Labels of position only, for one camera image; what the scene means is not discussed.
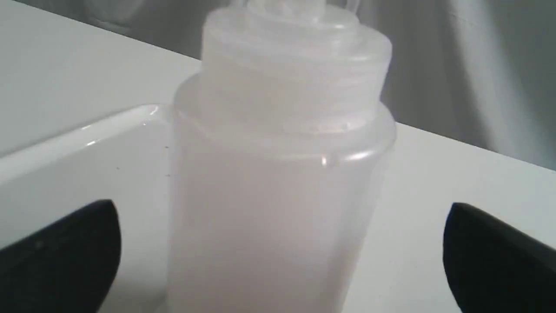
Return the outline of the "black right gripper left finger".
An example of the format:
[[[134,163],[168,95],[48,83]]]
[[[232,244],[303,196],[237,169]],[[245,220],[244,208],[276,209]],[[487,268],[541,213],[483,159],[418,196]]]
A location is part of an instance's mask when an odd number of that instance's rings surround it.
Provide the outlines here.
[[[0,254],[3,313],[97,313],[113,285],[122,235],[112,200],[97,200]]]

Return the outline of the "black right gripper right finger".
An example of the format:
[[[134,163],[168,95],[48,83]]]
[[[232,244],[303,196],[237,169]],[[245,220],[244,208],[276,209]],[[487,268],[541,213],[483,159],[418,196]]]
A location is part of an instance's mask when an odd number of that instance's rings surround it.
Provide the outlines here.
[[[463,313],[553,313],[556,251],[487,212],[453,203],[443,269]]]

